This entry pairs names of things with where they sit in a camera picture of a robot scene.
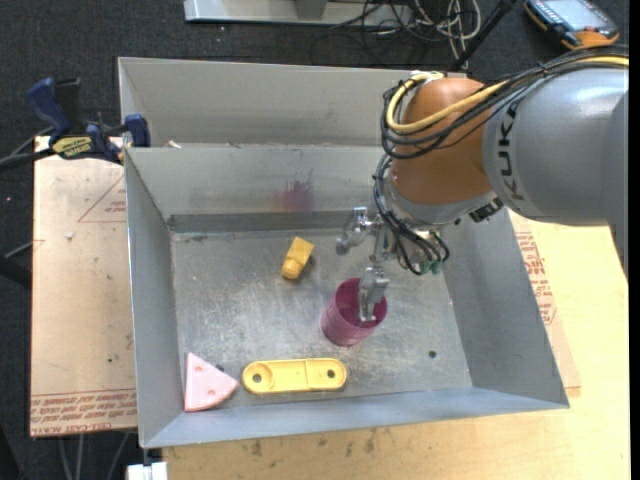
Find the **yellow plastic bracket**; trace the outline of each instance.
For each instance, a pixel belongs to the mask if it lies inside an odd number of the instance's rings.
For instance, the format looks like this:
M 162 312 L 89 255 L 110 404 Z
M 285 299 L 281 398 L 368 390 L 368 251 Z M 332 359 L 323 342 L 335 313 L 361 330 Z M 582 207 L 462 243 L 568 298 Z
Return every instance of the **yellow plastic bracket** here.
M 242 372 L 242 384 L 251 393 L 292 393 L 340 389 L 347 369 L 333 358 L 256 361 Z
M 282 264 L 282 275 L 287 279 L 297 279 L 309 261 L 313 244 L 300 237 L 295 237 Z

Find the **pink triangular block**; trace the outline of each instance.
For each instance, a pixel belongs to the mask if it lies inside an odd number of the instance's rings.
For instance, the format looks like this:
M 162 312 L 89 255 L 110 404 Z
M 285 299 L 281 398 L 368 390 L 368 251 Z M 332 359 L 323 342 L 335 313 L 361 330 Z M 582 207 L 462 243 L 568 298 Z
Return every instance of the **pink triangular block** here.
M 218 405 L 238 386 L 237 380 L 191 352 L 187 354 L 186 377 L 184 410 L 187 412 L 202 411 Z

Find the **black floor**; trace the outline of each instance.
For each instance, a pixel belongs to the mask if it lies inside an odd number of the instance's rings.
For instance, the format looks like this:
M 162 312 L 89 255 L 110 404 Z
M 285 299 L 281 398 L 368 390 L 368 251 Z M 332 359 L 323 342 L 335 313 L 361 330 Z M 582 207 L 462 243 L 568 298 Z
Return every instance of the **black floor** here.
M 46 76 L 81 77 L 87 114 L 101 111 L 108 123 L 118 122 L 119 56 L 442 70 L 453 62 L 443 45 L 405 41 L 364 50 L 360 35 L 345 30 L 329 35 L 311 26 L 186 24 L 183 1 L 0 0 L 0 158 L 43 127 L 27 107 L 25 93 Z M 500 2 L 478 1 L 485 18 Z M 621 26 L 620 42 L 626 43 L 629 0 L 592 1 Z M 527 20 L 521 3 L 472 56 L 472 77 L 490 80 L 563 53 Z M 30 166 L 0 173 L 0 253 L 31 240 L 32 175 Z M 29 251 L 13 259 L 30 268 Z M 30 293 L 6 278 L 0 278 L 0 316 L 0 429 L 15 456 L 12 473 L 0 436 L 0 478 L 62 479 L 58 440 L 28 437 Z M 105 478 L 122 438 L 121 433 L 86 436 L 82 478 Z M 79 440 L 64 444 L 74 466 Z M 122 467 L 141 460 L 135 436 L 130 437 Z

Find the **blue clamp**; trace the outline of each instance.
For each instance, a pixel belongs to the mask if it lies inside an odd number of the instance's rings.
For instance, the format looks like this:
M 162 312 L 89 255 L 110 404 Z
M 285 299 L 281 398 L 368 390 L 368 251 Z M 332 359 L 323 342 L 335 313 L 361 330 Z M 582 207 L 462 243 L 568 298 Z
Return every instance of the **blue clamp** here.
M 140 114 L 126 116 L 124 124 L 106 128 L 102 122 L 84 122 L 78 112 L 80 79 L 55 83 L 45 78 L 27 92 L 27 103 L 40 119 L 52 128 L 49 148 L 62 158 L 99 158 L 122 163 L 124 147 L 149 147 L 151 138 L 147 122 Z M 122 147 L 110 137 L 128 132 Z

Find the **magenta cylinder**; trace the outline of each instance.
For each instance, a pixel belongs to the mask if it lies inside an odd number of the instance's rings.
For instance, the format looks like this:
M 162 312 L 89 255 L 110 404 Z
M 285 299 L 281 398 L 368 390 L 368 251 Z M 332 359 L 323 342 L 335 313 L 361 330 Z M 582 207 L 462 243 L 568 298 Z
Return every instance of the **magenta cylinder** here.
M 383 296 L 373 308 L 376 317 L 371 322 L 358 318 L 358 285 L 353 277 L 342 283 L 333 293 L 320 317 L 320 327 L 329 341 L 339 347 L 352 347 L 371 336 L 387 315 L 387 299 Z

